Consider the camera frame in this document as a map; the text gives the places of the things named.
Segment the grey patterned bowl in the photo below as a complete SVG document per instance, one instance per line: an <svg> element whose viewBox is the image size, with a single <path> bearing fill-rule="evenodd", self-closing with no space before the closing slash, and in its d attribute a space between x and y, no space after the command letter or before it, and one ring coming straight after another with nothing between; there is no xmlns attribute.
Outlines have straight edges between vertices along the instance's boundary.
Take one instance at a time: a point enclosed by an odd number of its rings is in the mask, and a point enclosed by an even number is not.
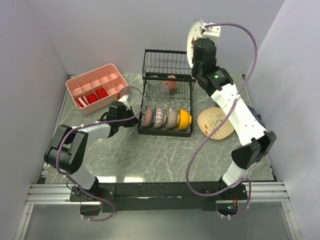
<svg viewBox="0 0 320 240"><path fill-rule="evenodd" d="M154 119L154 110L151 107L146 107L141 116L140 125L142 128L148 128L152 125Z"/></svg>

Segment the white watermelon plate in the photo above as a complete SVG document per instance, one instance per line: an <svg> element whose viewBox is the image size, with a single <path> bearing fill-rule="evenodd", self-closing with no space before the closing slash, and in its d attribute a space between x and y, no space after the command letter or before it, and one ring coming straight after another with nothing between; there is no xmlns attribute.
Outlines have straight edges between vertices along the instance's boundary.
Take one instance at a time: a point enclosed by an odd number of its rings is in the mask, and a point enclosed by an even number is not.
<svg viewBox="0 0 320 240"><path fill-rule="evenodd" d="M193 53L194 53L194 44L197 39L201 39L201 30L204 23L201 19L197 18L193 21L188 37L187 37L187 44L186 44L186 54L187 54L187 61L190 68L193 68Z"/></svg>

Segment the blue triangle pattern bowl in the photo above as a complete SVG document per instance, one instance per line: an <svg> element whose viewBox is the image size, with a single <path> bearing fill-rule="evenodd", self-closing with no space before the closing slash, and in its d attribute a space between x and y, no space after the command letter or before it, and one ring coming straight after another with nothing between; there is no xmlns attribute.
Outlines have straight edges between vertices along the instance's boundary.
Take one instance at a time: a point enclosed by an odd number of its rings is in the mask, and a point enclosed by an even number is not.
<svg viewBox="0 0 320 240"><path fill-rule="evenodd" d="M166 114L165 112L158 107L154 108L153 111L153 122L152 122L152 128L153 129L160 129L163 127L166 121Z"/></svg>

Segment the pink coffee mug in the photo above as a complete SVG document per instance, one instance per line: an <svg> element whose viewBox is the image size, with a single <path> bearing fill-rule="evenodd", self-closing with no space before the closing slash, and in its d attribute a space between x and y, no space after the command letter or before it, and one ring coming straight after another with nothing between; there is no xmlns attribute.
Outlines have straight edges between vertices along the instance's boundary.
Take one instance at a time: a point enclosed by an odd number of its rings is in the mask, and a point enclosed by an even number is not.
<svg viewBox="0 0 320 240"><path fill-rule="evenodd" d="M177 91L177 82L175 81L175 76L174 75L169 75L168 76L169 79L173 79L173 80L166 80L162 83L162 88L165 91L169 91L170 93L174 93Z"/></svg>

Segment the clear plastic cup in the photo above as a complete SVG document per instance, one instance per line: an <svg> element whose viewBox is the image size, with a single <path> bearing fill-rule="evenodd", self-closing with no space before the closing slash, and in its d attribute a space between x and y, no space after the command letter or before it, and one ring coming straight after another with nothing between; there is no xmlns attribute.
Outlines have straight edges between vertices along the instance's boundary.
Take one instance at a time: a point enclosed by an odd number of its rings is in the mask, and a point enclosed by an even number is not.
<svg viewBox="0 0 320 240"><path fill-rule="evenodd" d="M149 95L166 96L170 93L168 84L161 80L147 80L146 90Z"/></svg>

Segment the red patterned small bowl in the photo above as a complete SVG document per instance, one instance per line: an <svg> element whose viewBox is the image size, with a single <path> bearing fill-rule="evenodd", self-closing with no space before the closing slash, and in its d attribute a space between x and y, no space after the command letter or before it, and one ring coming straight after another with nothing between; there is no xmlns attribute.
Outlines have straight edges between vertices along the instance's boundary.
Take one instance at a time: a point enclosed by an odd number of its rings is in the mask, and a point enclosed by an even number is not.
<svg viewBox="0 0 320 240"><path fill-rule="evenodd" d="M174 129L179 124L179 113L169 108L166 112L166 121L165 128L166 129Z"/></svg>

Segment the beige bird plate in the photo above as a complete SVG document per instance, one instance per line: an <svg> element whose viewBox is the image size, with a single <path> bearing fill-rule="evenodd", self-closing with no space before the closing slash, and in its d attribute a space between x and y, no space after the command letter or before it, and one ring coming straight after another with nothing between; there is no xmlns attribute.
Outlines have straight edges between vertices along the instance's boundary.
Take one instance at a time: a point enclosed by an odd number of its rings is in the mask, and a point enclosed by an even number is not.
<svg viewBox="0 0 320 240"><path fill-rule="evenodd" d="M208 136L214 131L219 124L223 122L226 115L219 107L210 107L201 112L197 118L197 124L201 132ZM211 139L220 141L229 137L235 131L233 125L227 120L216 132Z"/></svg>

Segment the orange bowl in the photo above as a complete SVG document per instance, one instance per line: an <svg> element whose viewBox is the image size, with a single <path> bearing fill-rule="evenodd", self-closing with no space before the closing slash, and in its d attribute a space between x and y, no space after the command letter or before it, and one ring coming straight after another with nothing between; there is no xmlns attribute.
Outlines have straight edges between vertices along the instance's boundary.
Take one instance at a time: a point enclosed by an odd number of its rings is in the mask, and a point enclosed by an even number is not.
<svg viewBox="0 0 320 240"><path fill-rule="evenodd" d="M185 109L179 110L179 123L178 123L178 130L183 131L186 130L192 123L192 116L191 114L186 111Z"/></svg>

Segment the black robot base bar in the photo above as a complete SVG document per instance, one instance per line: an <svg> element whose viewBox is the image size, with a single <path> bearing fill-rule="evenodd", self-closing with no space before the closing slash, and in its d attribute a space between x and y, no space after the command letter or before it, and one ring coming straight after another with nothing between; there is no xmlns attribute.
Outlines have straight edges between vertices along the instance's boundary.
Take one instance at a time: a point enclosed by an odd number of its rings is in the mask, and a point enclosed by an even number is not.
<svg viewBox="0 0 320 240"><path fill-rule="evenodd" d="M81 203L80 212L96 216L99 212L202 210L216 211L217 202L230 203L237 209L238 201L247 200L249 193L244 184L232 187L218 195L223 187L215 181L191 184L200 195L190 191L185 182L160 183L100 183L91 195L78 187L71 189L70 202Z"/></svg>

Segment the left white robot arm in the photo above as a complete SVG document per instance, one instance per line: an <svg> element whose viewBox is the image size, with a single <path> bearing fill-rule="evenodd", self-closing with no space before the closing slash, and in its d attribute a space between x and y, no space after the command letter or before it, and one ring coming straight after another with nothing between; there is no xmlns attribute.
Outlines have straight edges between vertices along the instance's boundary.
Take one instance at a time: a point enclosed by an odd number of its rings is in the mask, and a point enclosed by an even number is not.
<svg viewBox="0 0 320 240"><path fill-rule="evenodd" d="M44 153L44 162L68 176L82 189L88 201L101 196L99 180L83 165L85 151L90 143L111 138L120 127L131 128L138 124L130 101L124 95L113 101L101 119L89 127L58 126Z"/></svg>

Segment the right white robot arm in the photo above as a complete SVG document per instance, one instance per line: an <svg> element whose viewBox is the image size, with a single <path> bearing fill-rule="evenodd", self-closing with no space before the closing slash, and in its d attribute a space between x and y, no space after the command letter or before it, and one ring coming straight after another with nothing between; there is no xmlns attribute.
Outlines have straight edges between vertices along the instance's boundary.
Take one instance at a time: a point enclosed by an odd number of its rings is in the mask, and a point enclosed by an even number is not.
<svg viewBox="0 0 320 240"><path fill-rule="evenodd" d="M245 180L252 166L263 159L277 136L267 131L242 100L229 73L216 65L216 45L209 38L194 40L192 76L208 96L218 104L237 133L241 146L231 153L232 162L221 177L220 196L231 199L236 185Z"/></svg>

